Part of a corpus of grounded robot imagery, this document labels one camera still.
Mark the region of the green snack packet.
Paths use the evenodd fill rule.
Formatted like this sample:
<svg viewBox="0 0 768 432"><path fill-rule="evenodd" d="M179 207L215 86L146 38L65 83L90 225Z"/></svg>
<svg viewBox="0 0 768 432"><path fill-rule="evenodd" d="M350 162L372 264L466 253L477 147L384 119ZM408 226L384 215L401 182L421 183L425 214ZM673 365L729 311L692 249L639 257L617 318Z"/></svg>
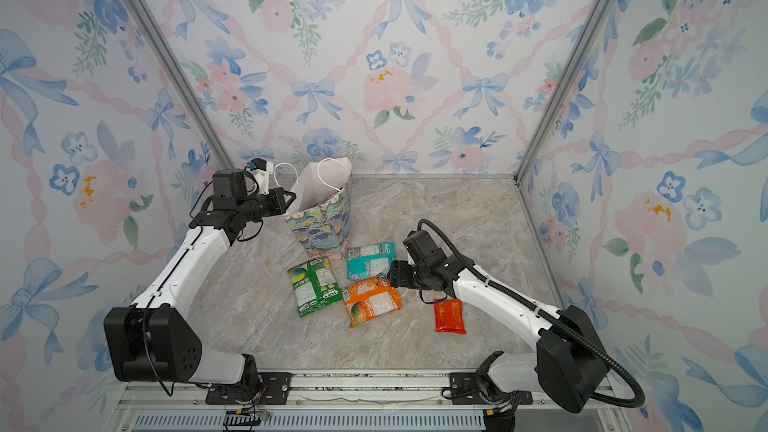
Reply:
<svg viewBox="0 0 768 432"><path fill-rule="evenodd" d="M287 271L301 318L340 303L342 290L327 258L316 258Z"/></svg>

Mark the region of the orange snack packet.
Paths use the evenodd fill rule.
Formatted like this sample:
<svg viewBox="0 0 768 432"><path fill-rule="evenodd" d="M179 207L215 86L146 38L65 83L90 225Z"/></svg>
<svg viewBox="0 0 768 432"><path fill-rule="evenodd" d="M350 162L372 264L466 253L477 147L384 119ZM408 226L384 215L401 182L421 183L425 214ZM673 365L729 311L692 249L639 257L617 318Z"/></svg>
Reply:
<svg viewBox="0 0 768 432"><path fill-rule="evenodd" d="M384 275L351 284L343 290L342 298L350 329L402 308L399 293Z"/></svg>

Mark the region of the red snack packet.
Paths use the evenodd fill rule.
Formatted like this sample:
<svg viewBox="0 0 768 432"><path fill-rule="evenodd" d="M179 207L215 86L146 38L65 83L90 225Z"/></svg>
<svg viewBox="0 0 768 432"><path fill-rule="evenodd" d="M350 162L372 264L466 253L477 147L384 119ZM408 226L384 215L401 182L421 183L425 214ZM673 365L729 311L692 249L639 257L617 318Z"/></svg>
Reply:
<svg viewBox="0 0 768 432"><path fill-rule="evenodd" d="M466 334L463 320L463 303L460 300L446 299L434 304L433 310L435 315L435 331L437 333Z"/></svg>

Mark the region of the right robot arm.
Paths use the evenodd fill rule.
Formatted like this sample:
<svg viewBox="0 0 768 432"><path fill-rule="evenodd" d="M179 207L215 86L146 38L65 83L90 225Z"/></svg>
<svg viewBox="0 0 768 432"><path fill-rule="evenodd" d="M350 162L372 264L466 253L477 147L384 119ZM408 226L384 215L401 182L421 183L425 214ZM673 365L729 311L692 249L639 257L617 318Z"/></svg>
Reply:
<svg viewBox="0 0 768 432"><path fill-rule="evenodd" d="M608 374L602 359L553 324L562 319L595 343L596 334L586 331L584 317L569 317L564 310L505 286L469 259L451 256L433 268L424 260L397 260L387 278L396 288L443 292L474 306L533 349L517 355L496 351L476 369L472 394L490 404L508 402L516 392L542 392L562 409L579 413Z"/></svg>

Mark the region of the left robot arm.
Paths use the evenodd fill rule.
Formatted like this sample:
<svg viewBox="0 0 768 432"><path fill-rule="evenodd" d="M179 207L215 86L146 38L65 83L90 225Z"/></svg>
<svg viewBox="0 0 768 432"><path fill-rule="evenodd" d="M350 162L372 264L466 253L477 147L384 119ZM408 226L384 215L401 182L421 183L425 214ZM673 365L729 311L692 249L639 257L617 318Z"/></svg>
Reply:
<svg viewBox="0 0 768 432"><path fill-rule="evenodd" d="M295 199L295 193L277 187L247 197L205 200L160 275L130 305L106 314L103 327L119 381L209 384L240 388L249 396L259 392L253 356L204 344L187 316L214 265L240 240L246 225L283 215Z"/></svg>

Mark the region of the teal snack packet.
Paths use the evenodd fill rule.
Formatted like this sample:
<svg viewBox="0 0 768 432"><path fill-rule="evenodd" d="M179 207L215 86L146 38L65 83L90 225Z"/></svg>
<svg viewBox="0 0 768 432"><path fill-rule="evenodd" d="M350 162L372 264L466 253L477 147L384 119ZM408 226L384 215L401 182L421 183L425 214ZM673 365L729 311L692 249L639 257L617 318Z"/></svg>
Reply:
<svg viewBox="0 0 768 432"><path fill-rule="evenodd" d="M386 275L395 260L396 250L393 242L382 242L347 250L347 279L360 281L377 275Z"/></svg>

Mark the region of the floral paper gift bag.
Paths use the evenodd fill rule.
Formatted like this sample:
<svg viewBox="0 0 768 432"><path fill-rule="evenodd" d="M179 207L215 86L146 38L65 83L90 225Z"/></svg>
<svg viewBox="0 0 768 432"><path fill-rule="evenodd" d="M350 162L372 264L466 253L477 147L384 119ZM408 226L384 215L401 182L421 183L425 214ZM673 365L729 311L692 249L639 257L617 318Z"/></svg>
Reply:
<svg viewBox="0 0 768 432"><path fill-rule="evenodd" d="M296 199L285 213L289 229L311 258L341 259L347 252L351 224L352 161L347 157L323 158L309 163L301 172L282 162L274 166L275 180L280 168L285 167L296 175L290 189Z"/></svg>

